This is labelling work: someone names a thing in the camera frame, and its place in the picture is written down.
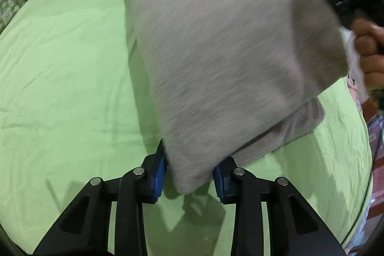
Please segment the person's right hand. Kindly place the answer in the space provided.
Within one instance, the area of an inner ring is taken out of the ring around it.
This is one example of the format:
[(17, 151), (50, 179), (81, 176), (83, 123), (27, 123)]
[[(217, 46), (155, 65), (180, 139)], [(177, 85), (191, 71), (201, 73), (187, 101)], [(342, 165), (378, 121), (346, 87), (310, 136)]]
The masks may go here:
[(356, 19), (351, 27), (355, 34), (355, 50), (360, 55), (365, 87), (369, 92), (382, 90), (384, 61), (378, 48), (383, 46), (383, 27), (366, 19)]

